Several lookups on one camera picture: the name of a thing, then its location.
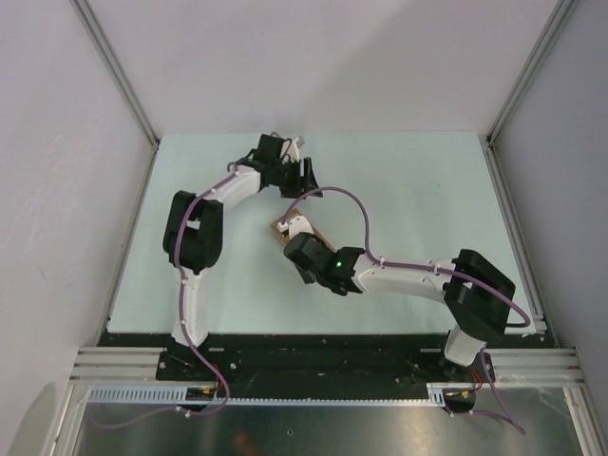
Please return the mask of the brown cardboard express box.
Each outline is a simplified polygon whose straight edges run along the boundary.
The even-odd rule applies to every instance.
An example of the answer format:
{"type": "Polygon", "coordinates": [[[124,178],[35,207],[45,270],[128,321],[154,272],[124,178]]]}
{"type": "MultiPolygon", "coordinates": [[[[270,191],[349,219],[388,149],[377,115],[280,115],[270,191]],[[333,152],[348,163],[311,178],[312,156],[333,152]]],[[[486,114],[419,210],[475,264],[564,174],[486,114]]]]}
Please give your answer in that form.
{"type": "Polygon", "coordinates": [[[287,213],[286,219],[279,217],[273,220],[269,227],[271,233],[282,247],[285,247],[297,234],[307,233],[314,234],[331,251],[335,251],[333,245],[317,230],[317,228],[311,223],[310,219],[301,213],[297,208],[290,210],[287,213]]]}

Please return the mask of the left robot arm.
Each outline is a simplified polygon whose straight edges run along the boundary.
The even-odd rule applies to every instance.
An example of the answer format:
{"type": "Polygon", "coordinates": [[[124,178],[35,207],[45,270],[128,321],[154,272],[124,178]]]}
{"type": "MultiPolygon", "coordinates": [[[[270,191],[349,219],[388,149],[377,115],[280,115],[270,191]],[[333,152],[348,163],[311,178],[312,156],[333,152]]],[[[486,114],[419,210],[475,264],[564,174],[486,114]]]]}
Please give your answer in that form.
{"type": "Polygon", "coordinates": [[[206,282],[223,246],[225,213],[267,187],[284,199],[305,193],[322,197],[312,159],[300,155],[301,137],[276,133],[260,136],[255,148],[227,164],[227,176],[200,194],[177,192],[171,203],[162,248],[178,279],[178,309],[173,339],[188,347],[177,358],[177,368],[197,380],[210,368],[210,357],[199,347],[209,334],[205,322],[206,282]]]}

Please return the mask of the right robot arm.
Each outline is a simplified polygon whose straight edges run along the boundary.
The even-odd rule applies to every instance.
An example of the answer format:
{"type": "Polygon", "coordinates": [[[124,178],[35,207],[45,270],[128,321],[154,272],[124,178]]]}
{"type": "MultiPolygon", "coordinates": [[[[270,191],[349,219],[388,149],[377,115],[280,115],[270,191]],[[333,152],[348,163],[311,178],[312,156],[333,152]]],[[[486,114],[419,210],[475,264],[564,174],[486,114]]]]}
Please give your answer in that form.
{"type": "Polygon", "coordinates": [[[469,374],[480,351],[501,340],[507,328],[515,285],[476,251],[463,249],[453,259],[404,267],[375,263],[362,248],[334,251],[320,237],[300,233],[283,255],[306,284],[336,295],[390,292],[446,305],[455,327],[446,337],[438,369],[449,381],[469,374]]]}

